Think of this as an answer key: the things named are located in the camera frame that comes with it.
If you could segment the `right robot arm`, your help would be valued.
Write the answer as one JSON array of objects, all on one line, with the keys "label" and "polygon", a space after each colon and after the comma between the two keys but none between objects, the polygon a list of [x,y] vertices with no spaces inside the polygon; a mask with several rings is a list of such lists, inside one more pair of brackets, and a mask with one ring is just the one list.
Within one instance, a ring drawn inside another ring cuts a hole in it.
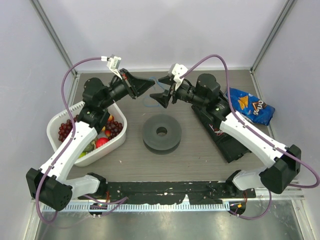
[{"label": "right robot arm", "polygon": [[300,158],[300,148],[279,143],[249,123],[229,105],[214,75],[200,74],[195,85],[188,80],[177,85],[172,76],[162,77],[159,82],[169,85],[169,89],[150,94],[152,99],[164,108],[178,100],[198,108],[203,121],[231,137],[230,147],[238,142],[263,163],[261,168],[237,170],[228,178],[230,182],[226,184],[225,190],[230,197],[236,198],[244,190],[262,187],[281,194],[300,172],[301,165],[288,156],[291,154]]}]

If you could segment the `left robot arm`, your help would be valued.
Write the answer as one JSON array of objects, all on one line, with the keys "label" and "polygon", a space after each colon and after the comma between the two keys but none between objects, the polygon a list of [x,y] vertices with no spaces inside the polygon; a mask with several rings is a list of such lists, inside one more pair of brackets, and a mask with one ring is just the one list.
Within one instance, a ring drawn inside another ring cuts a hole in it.
[{"label": "left robot arm", "polygon": [[124,68],[109,85],[96,77],[87,80],[82,94],[84,106],[71,133],[45,164],[39,169],[31,168],[26,174],[31,196],[55,211],[63,210],[70,200],[84,195],[102,199],[108,186],[104,177],[88,173],[68,180],[67,176],[85,147],[107,123],[108,108],[127,95],[136,99],[154,84],[154,80],[133,76]]}]

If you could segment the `grey perforated cable spool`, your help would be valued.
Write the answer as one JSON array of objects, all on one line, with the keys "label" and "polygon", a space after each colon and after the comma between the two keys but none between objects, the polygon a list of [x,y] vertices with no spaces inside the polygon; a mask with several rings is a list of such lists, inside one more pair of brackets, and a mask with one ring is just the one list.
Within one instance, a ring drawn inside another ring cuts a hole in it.
[{"label": "grey perforated cable spool", "polygon": [[180,123],[167,114],[150,117],[142,127],[145,147],[154,154],[167,155],[180,145],[182,128]]}]

